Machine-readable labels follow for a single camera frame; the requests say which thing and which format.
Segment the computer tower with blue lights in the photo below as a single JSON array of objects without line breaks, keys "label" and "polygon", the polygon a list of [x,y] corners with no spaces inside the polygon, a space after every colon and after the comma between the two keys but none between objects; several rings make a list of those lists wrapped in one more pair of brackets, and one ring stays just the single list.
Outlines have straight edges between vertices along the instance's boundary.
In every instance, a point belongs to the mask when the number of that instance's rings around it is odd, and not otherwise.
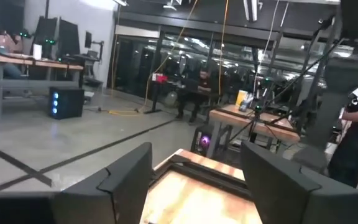
[{"label": "computer tower with blue lights", "polygon": [[57,120],[82,117],[84,90],[72,87],[50,87],[48,115]]}]

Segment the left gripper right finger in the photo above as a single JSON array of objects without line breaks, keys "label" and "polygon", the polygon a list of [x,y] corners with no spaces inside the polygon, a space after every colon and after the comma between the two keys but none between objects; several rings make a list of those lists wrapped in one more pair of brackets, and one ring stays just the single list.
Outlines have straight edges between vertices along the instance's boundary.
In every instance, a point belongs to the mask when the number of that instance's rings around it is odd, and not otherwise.
[{"label": "left gripper right finger", "polygon": [[241,167],[263,224],[358,224],[355,188],[248,141]]}]

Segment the yellow box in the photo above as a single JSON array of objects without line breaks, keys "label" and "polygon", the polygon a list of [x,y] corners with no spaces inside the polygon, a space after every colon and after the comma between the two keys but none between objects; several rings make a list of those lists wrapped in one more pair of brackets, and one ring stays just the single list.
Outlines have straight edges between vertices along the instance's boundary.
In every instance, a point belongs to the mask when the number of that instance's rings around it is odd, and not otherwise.
[{"label": "yellow box", "polygon": [[245,90],[239,90],[236,98],[236,106],[240,106],[241,103],[247,98],[248,92]]}]

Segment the black desk monitor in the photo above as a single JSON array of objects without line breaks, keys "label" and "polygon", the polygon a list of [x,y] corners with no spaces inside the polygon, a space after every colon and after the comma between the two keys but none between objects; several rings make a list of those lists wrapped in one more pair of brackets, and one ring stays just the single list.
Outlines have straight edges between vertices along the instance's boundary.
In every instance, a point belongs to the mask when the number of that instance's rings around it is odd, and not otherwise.
[{"label": "black desk monitor", "polygon": [[78,26],[61,19],[58,30],[57,57],[77,55],[80,53]]},{"label": "black desk monitor", "polygon": [[34,33],[33,44],[42,46],[42,58],[52,58],[52,48],[56,44],[55,31],[58,18],[51,19],[39,17],[37,28]]}]

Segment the monitor on swivel arm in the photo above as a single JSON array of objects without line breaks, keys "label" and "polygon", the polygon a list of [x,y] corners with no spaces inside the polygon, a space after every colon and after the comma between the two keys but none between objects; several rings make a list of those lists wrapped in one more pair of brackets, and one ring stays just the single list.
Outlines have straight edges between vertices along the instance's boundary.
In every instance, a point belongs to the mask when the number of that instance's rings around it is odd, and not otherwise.
[{"label": "monitor on swivel arm", "polygon": [[[91,50],[92,45],[99,45],[99,51]],[[103,56],[104,41],[96,42],[92,40],[92,34],[88,31],[85,32],[85,47],[88,49],[87,56],[100,61]]]}]

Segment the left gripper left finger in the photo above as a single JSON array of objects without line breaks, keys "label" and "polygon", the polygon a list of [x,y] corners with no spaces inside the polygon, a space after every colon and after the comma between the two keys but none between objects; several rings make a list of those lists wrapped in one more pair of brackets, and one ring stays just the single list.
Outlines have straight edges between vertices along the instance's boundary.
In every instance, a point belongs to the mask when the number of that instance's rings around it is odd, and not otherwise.
[{"label": "left gripper left finger", "polygon": [[139,224],[151,177],[145,142],[61,192],[0,192],[0,224]]}]

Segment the computer tower with purple light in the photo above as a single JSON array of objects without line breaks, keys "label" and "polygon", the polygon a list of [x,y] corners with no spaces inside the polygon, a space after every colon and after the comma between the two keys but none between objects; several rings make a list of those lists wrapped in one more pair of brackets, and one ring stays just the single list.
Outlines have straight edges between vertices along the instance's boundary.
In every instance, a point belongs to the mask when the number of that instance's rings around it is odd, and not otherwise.
[{"label": "computer tower with purple light", "polygon": [[214,127],[212,125],[204,124],[202,126],[198,126],[195,129],[195,133],[191,143],[191,152],[206,156],[211,142],[213,128]]}]

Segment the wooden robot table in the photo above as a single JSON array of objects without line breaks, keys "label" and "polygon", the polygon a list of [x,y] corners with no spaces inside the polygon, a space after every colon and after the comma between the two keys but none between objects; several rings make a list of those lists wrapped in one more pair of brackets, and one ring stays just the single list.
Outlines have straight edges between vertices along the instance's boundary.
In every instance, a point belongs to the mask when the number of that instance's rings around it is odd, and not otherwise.
[{"label": "wooden robot table", "polygon": [[[254,110],[240,111],[236,105],[223,106],[209,112],[209,118],[212,121],[233,126],[247,126],[248,128],[252,126],[250,123],[254,115]],[[262,113],[258,120],[254,122],[254,132],[268,137],[275,137],[281,141],[298,142],[300,136],[288,119],[283,118],[272,123],[273,120],[278,118],[278,116],[272,114]]]}]

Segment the wooden desk with grey legs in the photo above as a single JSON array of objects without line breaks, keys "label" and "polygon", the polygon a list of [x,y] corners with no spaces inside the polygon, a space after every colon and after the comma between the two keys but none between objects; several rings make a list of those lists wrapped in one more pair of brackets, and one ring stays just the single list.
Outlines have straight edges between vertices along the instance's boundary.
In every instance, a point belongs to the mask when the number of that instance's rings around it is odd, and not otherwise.
[{"label": "wooden desk with grey legs", "polygon": [[[33,65],[36,67],[48,68],[47,78],[45,80],[11,80],[4,79],[3,65],[6,63],[18,64],[18,65]],[[61,68],[66,71],[73,71],[72,81],[56,81],[50,79],[50,72],[53,68]],[[2,93],[4,90],[10,89],[29,89],[29,88],[48,88],[51,86],[58,87],[79,87],[82,79],[81,72],[83,67],[80,65],[70,65],[66,63],[60,63],[58,61],[41,59],[35,60],[30,56],[14,56],[13,54],[6,55],[0,54],[0,120],[2,116]]]}]

